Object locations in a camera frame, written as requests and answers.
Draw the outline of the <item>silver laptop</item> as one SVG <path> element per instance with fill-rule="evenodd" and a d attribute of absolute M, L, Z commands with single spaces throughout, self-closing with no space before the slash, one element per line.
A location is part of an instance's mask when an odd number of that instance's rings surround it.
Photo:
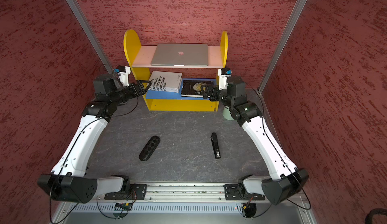
<path fill-rule="evenodd" d="M 152 66 L 208 66 L 207 44 L 158 44 Z"/>

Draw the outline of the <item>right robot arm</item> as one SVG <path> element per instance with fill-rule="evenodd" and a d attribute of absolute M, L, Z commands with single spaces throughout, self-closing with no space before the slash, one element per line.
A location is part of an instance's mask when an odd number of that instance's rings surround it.
<path fill-rule="evenodd" d="M 203 98 L 222 103 L 254 142 L 269 171 L 268 179 L 249 176 L 242 188 L 249 194 L 260 194 L 272 205 L 288 200 L 303 190 L 309 179 L 307 170 L 298 168 L 280 147 L 264 119 L 264 111 L 248 100 L 246 84 L 239 76 L 223 77 L 221 85 L 203 85 Z"/>

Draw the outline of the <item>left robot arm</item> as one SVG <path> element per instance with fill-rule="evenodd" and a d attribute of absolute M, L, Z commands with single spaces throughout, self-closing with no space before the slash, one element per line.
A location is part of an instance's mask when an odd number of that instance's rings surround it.
<path fill-rule="evenodd" d="M 103 74 L 94 79 L 95 98 L 85 107 L 76 134 L 51 173 L 38 178 L 38 186 L 51 200 L 88 203 L 109 193 L 131 195 L 130 181 L 126 176 L 85 177 L 97 141 L 115 116 L 118 106 L 145 95 L 152 84 L 148 80 L 127 83 L 123 76 L 127 74 Z"/>

